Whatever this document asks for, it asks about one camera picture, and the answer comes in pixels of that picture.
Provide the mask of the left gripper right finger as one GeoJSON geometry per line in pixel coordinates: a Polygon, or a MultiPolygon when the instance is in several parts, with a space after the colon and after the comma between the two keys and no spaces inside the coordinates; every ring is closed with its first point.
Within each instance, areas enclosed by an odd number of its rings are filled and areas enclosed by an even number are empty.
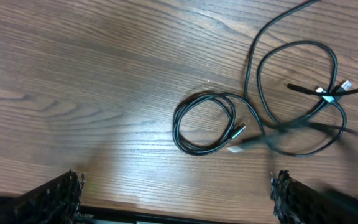
{"type": "Polygon", "coordinates": [[[358,198],[333,188],[317,191],[290,177],[271,175],[273,215],[281,224],[357,224],[358,198]]]}

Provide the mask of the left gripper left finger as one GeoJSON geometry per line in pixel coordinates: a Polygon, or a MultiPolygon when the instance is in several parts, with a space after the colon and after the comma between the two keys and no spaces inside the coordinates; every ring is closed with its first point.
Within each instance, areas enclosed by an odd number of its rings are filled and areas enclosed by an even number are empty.
{"type": "Polygon", "coordinates": [[[84,174],[69,170],[21,196],[0,196],[0,224],[73,223],[84,184],[84,174]]]}

